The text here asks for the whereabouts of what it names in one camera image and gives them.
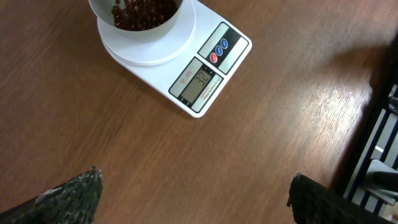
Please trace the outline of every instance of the tabletop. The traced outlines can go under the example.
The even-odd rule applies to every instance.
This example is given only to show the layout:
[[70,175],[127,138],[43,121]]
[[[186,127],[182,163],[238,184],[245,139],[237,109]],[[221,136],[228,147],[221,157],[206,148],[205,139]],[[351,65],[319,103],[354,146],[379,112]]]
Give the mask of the tabletop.
[[203,0],[253,48],[189,117],[106,53],[87,1],[0,2],[0,212],[96,165],[96,223],[293,223],[301,172],[330,186],[396,0]]

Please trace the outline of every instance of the digital kitchen scale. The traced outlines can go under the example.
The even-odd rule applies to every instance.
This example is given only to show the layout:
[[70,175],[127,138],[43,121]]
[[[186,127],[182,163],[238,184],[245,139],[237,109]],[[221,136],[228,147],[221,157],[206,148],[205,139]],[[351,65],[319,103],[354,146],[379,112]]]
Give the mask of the digital kitchen scale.
[[98,18],[106,50],[119,64],[195,118],[202,117],[252,43],[197,0],[184,0],[159,39],[130,38]]

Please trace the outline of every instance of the blue button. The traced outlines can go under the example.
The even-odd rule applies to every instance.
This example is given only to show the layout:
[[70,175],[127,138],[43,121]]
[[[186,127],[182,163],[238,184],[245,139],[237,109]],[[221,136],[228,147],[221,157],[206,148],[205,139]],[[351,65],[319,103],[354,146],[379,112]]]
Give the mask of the blue button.
[[223,49],[220,46],[216,47],[216,54],[217,56],[221,56],[223,54]]
[[226,39],[222,39],[222,40],[221,40],[221,46],[222,46],[224,49],[227,49],[227,48],[228,48],[228,41],[226,41]]

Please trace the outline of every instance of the wooden table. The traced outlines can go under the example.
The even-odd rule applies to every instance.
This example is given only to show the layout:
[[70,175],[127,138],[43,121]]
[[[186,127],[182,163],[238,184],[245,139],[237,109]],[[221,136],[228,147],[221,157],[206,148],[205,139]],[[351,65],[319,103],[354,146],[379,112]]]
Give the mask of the wooden table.
[[203,3],[253,49],[201,119],[112,60],[87,1],[0,3],[0,211],[96,165],[96,223],[293,223],[290,181],[331,184],[398,1]]

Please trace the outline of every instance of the bowl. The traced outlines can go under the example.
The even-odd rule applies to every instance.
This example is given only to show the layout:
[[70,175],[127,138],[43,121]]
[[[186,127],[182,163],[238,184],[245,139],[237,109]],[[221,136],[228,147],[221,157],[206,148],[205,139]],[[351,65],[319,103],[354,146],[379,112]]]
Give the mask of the bowl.
[[[114,16],[112,14],[112,7],[116,5],[115,0],[88,0],[91,9],[99,19],[107,23],[107,25],[111,26],[114,29],[114,31],[117,32],[118,34],[126,35],[129,38],[133,39],[161,38],[166,33],[168,33],[172,29],[178,18],[181,5],[183,4],[184,1],[188,0],[172,0],[172,1],[175,3],[177,11],[169,20],[167,20],[166,22],[155,28],[142,30],[142,31],[129,31],[129,30],[119,29],[114,25]],[[123,0],[121,0],[121,3],[119,5],[121,9],[125,8]]]

